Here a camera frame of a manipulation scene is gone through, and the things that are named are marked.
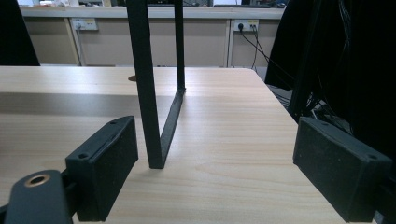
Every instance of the black metal frame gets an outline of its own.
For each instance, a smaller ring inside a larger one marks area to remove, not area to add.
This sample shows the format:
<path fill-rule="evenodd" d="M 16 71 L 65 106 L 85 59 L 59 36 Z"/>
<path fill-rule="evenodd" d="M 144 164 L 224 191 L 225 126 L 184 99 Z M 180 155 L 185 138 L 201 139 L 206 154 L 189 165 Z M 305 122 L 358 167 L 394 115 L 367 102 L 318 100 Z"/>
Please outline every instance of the black metal frame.
<path fill-rule="evenodd" d="M 186 91 L 184 78 L 183 2 L 182 0 L 175 1 L 177 92 L 161 137 L 155 98 L 148 3 L 147 0 L 126 0 L 126 7 L 148 163 L 152 169 L 162 169 L 165 166 L 183 103 L 183 95 Z"/>

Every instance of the power socket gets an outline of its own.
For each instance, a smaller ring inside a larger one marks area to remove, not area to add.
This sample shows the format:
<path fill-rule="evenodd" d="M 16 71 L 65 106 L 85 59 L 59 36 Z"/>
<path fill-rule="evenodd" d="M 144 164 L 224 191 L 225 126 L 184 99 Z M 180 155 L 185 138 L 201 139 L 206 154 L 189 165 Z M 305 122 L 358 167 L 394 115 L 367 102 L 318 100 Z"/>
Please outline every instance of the power socket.
<path fill-rule="evenodd" d="M 75 30 L 98 30 L 95 18 L 72 18 L 72 26 Z"/>
<path fill-rule="evenodd" d="M 259 31 L 259 20 L 235 20 L 233 30 L 239 32 L 239 24 L 243 25 L 243 32 L 253 32 L 253 26 L 256 26 L 256 31 Z"/>

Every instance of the black bracket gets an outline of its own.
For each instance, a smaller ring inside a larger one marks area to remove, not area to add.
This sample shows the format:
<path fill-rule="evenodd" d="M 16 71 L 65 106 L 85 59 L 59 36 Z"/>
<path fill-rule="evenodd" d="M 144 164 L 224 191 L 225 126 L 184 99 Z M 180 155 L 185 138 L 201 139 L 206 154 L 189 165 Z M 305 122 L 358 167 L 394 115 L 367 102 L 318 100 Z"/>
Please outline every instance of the black bracket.
<path fill-rule="evenodd" d="M 178 115 L 186 91 L 184 76 L 183 2 L 175 1 L 175 28 L 177 45 L 177 91 L 160 137 L 154 72 L 151 56 L 149 12 L 147 0 L 126 0 L 128 22 L 134 54 L 134 70 L 139 95 L 140 112 L 152 169 L 162 169 L 172 143 Z"/>
<path fill-rule="evenodd" d="M 26 176 L 0 207 L 0 224 L 105 221 L 137 161 L 134 117 L 114 119 L 66 158 L 60 173 Z"/>
<path fill-rule="evenodd" d="M 300 117 L 294 164 L 345 222 L 396 221 L 392 160 L 331 124 Z"/>

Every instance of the wooden table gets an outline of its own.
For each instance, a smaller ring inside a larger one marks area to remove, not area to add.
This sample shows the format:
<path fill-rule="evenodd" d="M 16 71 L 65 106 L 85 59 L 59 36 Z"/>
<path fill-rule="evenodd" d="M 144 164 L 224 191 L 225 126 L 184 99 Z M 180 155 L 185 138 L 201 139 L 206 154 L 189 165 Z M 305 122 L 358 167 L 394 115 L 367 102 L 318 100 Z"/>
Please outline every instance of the wooden table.
<path fill-rule="evenodd" d="M 160 126 L 176 70 L 154 70 Z M 188 68 L 163 170 L 149 169 L 133 68 L 0 67 L 0 204 L 106 122 L 134 115 L 140 160 L 106 223 L 344 223 L 292 164 L 297 125 L 251 70 Z"/>

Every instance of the electrical cable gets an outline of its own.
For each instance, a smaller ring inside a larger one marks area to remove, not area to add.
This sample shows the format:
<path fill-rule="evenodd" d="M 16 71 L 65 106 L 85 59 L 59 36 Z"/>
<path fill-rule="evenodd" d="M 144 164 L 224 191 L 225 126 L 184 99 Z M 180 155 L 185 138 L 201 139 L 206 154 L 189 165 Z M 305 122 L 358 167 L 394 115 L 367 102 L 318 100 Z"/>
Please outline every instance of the electrical cable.
<path fill-rule="evenodd" d="M 254 51 L 254 60 L 253 60 L 253 64 L 251 65 L 251 69 L 253 69 L 253 67 L 254 67 L 254 64 L 256 63 L 256 59 L 257 59 L 257 50 L 258 50 L 258 48 L 257 48 L 257 46 L 259 45 L 259 39 L 258 38 L 256 38 L 256 50 Z"/>
<path fill-rule="evenodd" d="M 340 130 L 348 133 L 348 131 L 344 128 L 343 125 L 341 125 L 334 116 L 336 116 L 336 113 L 332 109 L 331 105 L 329 104 L 329 100 L 327 99 L 327 91 L 330 88 L 330 86 L 334 83 L 336 80 L 337 76 L 341 76 L 342 74 L 345 73 L 346 69 L 348 68 L 348 62 L 349 62 L 349 52 L 350 52 L 350 34 L 351 34 L 351 20 L 349 13 L 345 7 L 345 2 L 344 0 L 338 0 L 338 6 L 339 6 L 339 11 L 340 11 L 340 16 L 341 20 L 343 23 L 343 28 L 344 28 L 344 33 L 345 33 L 345 43 L 343 46 L 343 50 L 341 52 L 340 58 L 337 62 L 337 65 L 335 66 L 332 80 L 328 81 L 326 83 L 326 86 L 323 86 L 322 81 L 320 79 L 319 75 L 319 70 L 317 69 L 317 75 L 318 75 L 318 83 L 321 89 L 321 93 L 319 95 L 316 95 L 314 93 L 311 93 L 307 100 L 307 105 L 305 108 L 305 111 L 311 111 L 313 113 L 313 109 L 317 106 L 320 105 L 321 109 L 327 113 L 327 115 L 330 117 L 330 122 L 334 125 L 337 126 Z M 321 103 L 320 99 L 324 99 L 326 102 L 326 106 L 324 106 Z"/>
<path fill-rule="evenodd" d="M 256 37 L 257 43 L 259 44 L 260 50 L 262 52 L 264 52 L 264 50 L 262 49 L 262 45 L 260 44 L 260 41 L 259 41 L 259 31 L 257 30 L 256 25 L 252 25 L 251 29 L 253 30 L 253 34 Z M 266 55 L 264 55 L 264 58 L 265 58 L 265 61 L 267 61 L 267 62 L 270 60 L 269 57 L 267 57 Z"/>
<path fill-rule="evenodd" d="M 314 116 L 315 119 L 318 119 L 317 115 L 315 114 L 315 110 L 311 110 L 312 116 Z"/>
<path fill-rule="evenodd" d="M 77 29 L 76 29 L 76 33 L 77 33 L 77 38 L 78 38 L 78 46 L 79 46 L 79 52 L 78 52 L 78 65 L 82 66 L 83 64 L 83 57 L 84 54 L 82 52 L 82 45 L 81 45 L 81 38 L 80 38 L 80 34 L 79 31 L 81 30 L 81 24 L 78 24 Z"/>
<path fill-rule="evenodd" d="M 291 78 L 292 80 L 294 80 L 294 77 L 292 77 L 288 72 L 286 72 L 286 71 L 285 71 L 281 66 L 279 66 L 276 62 L 274 62 L 273 60 L 271 60 L 271 59 L 264 53 L 264 51 L 263 51 L 262 49 L 258 49 L 258 48 L 256 47 L 256 45 L 253 44 L 253 43 L 244 35 L 242 29 L 243 29 L 243 27 L 242 27 L 242 28 L 239 27 L 239 32 L 240 32 L 241 36 L 244 37 L 244 38 L 246 39 L 246 41 L 247 41 L 251 46 L 253 46 L 255 49 L 257 49 L 258 52 L 259 52 L 260 54 L 262 54 L 262 56 L 264 56 L 265 60 L 266 60 L 268 63 L 271 62 L 273 65 L 275 65 L 277 68 L 279 68 L 285 75 L 287 75 L 289 78 Z"/>

